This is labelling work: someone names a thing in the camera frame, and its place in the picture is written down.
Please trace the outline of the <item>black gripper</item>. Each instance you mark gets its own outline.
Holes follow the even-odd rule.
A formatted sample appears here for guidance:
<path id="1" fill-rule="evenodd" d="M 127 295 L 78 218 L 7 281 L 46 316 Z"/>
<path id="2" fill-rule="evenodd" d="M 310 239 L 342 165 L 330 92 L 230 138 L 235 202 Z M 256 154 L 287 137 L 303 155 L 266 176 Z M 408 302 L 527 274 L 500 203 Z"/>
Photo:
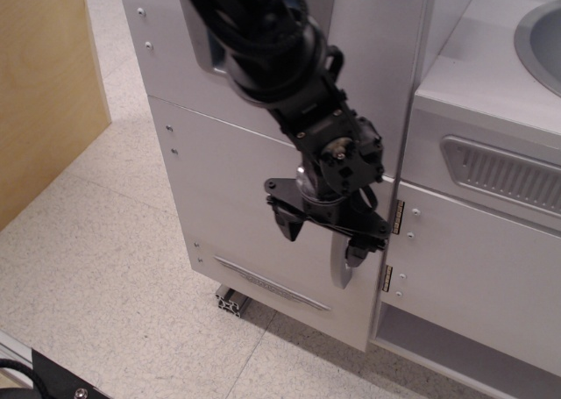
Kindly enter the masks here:
<path id="1" fill-rule="evenodd" d="M 303 224 L 311 222 L 350 238 L 345 251 L 348 267 L 359 267 L 369 253 L 387 246 L 391 225 L 377 212 L 378 200 L 366 186 L 349 196 L 329 200 L 305 196 L 295 179 L 269 179 L 267 203 L 283 236 L 296 241 Z"/>

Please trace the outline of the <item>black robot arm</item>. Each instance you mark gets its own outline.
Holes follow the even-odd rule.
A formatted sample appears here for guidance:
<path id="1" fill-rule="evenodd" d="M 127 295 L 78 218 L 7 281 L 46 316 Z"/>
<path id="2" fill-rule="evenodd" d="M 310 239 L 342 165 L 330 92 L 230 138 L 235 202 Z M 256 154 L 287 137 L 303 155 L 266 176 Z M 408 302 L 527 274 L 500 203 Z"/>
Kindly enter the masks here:
<path id="1" fill-rule="evenodd" d="M 382 138 L 337 86 L 343 53 L 326 42 L 306 0 L 189 0 L 225 52 L 234 91 L 265 109 L 301 153 L 294 179 L 266 181 L 283 235 L 306 222 L 344 237 L 336 254 L 350 268 L 382 250 L 390 224 L 372 185 L 384 174 Z"/>

